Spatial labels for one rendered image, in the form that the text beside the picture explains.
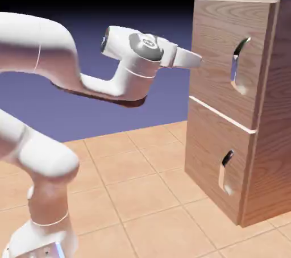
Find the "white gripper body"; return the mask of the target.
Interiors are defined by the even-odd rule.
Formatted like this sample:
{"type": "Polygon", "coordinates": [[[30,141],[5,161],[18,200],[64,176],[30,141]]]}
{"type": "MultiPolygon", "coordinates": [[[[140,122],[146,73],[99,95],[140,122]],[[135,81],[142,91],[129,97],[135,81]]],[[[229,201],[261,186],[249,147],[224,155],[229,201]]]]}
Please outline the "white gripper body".
{"type": "Polygon", "coordinates": [[[173,67],[193,69],[201,65],[202,57],[192,51],[178,47],[174,58],[173,67]]]}

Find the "large wood cabinet door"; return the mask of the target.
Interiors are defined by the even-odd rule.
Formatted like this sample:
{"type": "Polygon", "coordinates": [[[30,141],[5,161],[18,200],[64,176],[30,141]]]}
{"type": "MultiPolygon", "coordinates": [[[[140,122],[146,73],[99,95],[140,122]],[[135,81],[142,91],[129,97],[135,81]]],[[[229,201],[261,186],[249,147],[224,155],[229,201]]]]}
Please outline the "large wood cabinet door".
{"type": "Polygon", "coordinates": [[[277,0],[196,0],[192,50],[202,64],[192,72],[190,94],[249,130],[257,127],[277,0]],[[239,55],[236,83],[247,88],[241,95],[230,84],[235,48],[251,40],[239,55]]]}

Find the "small wood cabinet door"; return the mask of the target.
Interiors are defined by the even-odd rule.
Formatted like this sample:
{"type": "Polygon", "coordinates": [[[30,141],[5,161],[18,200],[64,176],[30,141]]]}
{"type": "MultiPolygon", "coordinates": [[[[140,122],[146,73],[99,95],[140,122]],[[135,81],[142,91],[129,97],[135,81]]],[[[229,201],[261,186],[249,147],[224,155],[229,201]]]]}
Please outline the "small wood cabinet door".
{"type": "Polygon", "coordinates": [[[189,98],[186,130],[185,172],[235,223],[240,224],[245,196],[245,178],[255,132],[244,130],[189,98]],[[234,155],[226,165],[225,184],[232,195],[218,185],[219,167],[229,150],[234,155]]]}

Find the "light wood cabinet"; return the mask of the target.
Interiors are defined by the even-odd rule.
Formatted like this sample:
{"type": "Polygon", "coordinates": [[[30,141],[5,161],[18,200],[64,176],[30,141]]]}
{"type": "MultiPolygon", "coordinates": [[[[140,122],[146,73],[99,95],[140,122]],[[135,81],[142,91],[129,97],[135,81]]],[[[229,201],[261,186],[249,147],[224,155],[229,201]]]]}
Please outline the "light wood cabinet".
{"type": "MultiPolygon", "coordinates": [[[[241,223],[237,224],[242,227],[291,211],[291,0],[277,1],[257,127],[250,130],[256,136],[245,178],[241,223]]],[[[204,104],[228,121],[248,130],[204,104]]]]}

